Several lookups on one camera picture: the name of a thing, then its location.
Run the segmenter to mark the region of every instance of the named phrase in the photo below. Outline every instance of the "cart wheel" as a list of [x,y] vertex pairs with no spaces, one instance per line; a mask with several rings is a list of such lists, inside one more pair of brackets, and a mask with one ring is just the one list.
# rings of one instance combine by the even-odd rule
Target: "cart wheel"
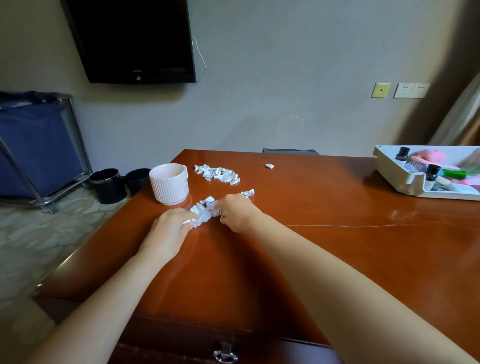
[[82,187],[86,190],[92,189],[92,184],[89,181],[82,182]]
[[48,204],[46,206],[41,207],[42,211],[45,212],[46,214],[53,215],[56,214],[59,209],[55,203]]

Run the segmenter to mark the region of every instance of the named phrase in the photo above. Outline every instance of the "black bottle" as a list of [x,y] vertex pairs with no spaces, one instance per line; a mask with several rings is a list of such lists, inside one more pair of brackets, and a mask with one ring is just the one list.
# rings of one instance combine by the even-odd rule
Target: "black bottle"
[[425,191],[430,191],[432,189],[441,168],[442,167],[437,166],[436,164],[428,165],[427,170],[425,171],[425,184],[423,185]]
[[407,148],[406,146],[403,146],[400,148],[398,154],[395,156],[395,162],[399,166],[404,166],[405,163],[407,162],[408,159],[408,152],[410,151],[410,148]]

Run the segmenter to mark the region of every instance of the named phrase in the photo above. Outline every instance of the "flat screen tv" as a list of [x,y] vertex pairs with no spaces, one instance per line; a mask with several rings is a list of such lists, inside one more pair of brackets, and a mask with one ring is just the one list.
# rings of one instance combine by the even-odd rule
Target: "flat screen tv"
[[61,0],[91,83],[196,82],[186,0]]

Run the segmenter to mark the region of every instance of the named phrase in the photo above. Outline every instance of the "wooden table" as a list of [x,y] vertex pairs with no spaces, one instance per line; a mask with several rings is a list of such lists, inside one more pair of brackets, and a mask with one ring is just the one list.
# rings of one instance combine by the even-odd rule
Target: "wooden table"
[[[180,207],[254,188],[251,200],[263,212],[352,265],[480,360],[478,202],[397,193],[374,158],[184,150],[173,162],[189,169],[190,194]],[[193,172],[204,163],[234,170],[241,182],[207,182]],[[168,208],[144,188],[37,287],[36,302],[61,322],[135,254]],[[120,341],[211,358],[226,340],[242,358],[251,348],[272,352],[275,338],[327,344],[255,242],[213,218],[192,229],[152,281]]]

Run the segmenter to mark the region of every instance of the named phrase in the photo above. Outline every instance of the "metal drawer pull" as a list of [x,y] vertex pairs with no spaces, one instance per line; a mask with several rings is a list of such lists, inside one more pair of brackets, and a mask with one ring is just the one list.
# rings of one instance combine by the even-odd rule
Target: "metal drawer pull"
[[232,344],[229,342],[222,343],[222,350],[215,350],[213,352],[213,357],[221,363],[236,363],[238,357],[231,352]]

